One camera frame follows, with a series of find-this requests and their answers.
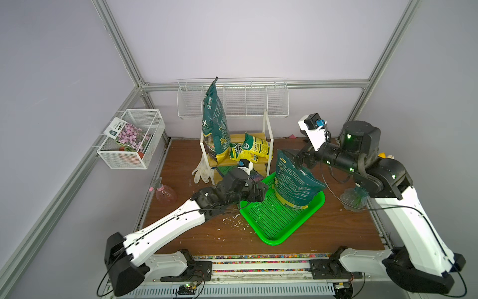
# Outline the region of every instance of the metal bracket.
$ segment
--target metal bracket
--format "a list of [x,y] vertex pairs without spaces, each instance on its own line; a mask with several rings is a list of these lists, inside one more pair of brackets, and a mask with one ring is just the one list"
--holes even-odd
[[333,273],[328,259],[310,260],[309,262],[312,279],[352,279],[352,274],[354,278],[362,278],[361,272],[350,273],[343,268],[338,273]]
[[180,276],[165,276],[161,277],[161,282],[175,282],[175,281],[194,281],[203,280],[211,281],[212,262],[195,262],[188,266],[188,268]]

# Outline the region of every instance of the yellow fertilizer bag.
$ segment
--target yellow fertilizer bag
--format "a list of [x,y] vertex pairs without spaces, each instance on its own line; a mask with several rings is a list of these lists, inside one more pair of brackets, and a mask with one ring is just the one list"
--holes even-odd
[[231,151],[229,153],[229,158],[233,161],[247,159],[252,163],[257,163],[257,161],[259,160],[259,157],[257,155],[249,154],[242,151],[240,143],[231,143]]
[[242,144],[241,148],[242,151],[245,153],[269,159],[270,146],[271,144],[266,140],[254,137],[252,135],[247,134],[246,132],[246,139],[244,140],[244,143]]

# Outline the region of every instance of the ventilation grille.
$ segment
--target ventilation grille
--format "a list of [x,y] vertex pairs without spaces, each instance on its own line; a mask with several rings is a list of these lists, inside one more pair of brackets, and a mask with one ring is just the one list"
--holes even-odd
[[[139,286],[120,298],[191,298],[191,295],[177,295],[178,285]],[[332,283],[269,283],[269,284],[227,284],[216,285],[206,282],[202,298],[212,297],[274,297],[274,296],[318,296],[335,295]]]

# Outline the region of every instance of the green plastic tray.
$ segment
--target green plastic tray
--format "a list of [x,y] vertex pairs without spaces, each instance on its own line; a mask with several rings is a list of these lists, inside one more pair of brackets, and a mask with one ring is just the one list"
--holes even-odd
[[[272,189],[274,178],[275,172],[262,181],[269,186],[269,191],[267,191],[263,202],[253,202],[245,209],[240,210],[259,238],[272,246],[283,243],[325,202],[324,193],[320,192],[305,210],[285,207],[279,202],[274,189]],[[241,201],[240,207],[244,207],[246,204],[248,204],[247,201]]]

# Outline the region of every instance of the pink flowers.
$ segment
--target pink flowers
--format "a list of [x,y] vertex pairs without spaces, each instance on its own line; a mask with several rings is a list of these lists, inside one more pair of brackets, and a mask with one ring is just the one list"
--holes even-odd
[[150,139],[151,134],[145,134],[141,128],[130,123],[125,124],[123,130],[116,137],[117,142],[125,144],[133,151],[144,150]]

